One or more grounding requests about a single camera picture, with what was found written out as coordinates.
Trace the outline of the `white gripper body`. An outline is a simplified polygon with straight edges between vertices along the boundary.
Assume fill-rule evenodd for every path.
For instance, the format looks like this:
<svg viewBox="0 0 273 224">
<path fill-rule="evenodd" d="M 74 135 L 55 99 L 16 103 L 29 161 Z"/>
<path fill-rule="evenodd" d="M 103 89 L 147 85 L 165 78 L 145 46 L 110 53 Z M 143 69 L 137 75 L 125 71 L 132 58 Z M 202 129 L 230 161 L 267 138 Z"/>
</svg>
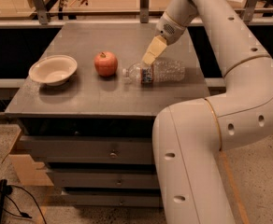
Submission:
<svg viewBox="0 0 273 224">
<path fill-rule="evenodd" d="M 156 24 L 155 34 L 165 39 L 167 45 L 176 43 L 184 34 L 187 22 L 181 16 L 169 15 L 166 11 Z"/>
</svg>

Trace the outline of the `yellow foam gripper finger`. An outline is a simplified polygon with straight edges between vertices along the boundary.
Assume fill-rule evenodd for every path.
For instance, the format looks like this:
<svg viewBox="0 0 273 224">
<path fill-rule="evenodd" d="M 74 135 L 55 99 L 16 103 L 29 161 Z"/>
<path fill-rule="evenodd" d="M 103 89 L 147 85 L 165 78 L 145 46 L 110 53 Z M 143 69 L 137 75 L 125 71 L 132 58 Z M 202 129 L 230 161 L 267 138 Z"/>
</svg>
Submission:
<svg viewBox="0 0 273 224">
<path fill-rule="evenodd" d="M 166 40 L 158 35 L 149 44 L 142 62 L 146 65 L 152 65 L 153 62 L 164 52 L 167 47 Z"/>
</svg>

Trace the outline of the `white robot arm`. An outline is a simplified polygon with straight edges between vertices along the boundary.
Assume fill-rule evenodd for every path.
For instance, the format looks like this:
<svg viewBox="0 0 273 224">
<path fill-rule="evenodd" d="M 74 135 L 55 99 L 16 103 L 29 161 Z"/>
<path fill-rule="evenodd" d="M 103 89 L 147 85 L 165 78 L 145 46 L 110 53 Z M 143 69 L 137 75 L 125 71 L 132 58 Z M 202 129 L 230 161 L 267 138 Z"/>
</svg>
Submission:
<svg viewBox="0 0 273 224">
<path fill-rule="evenodd" d="M 216 156 L 273 133 L 273 59 L 225 0 L 172 0 L 145 54 L 152 62 L 201 18 L 226 91 L 163 109 L 152 130 L 167 224 L 235 224 Z"/>
</svg>

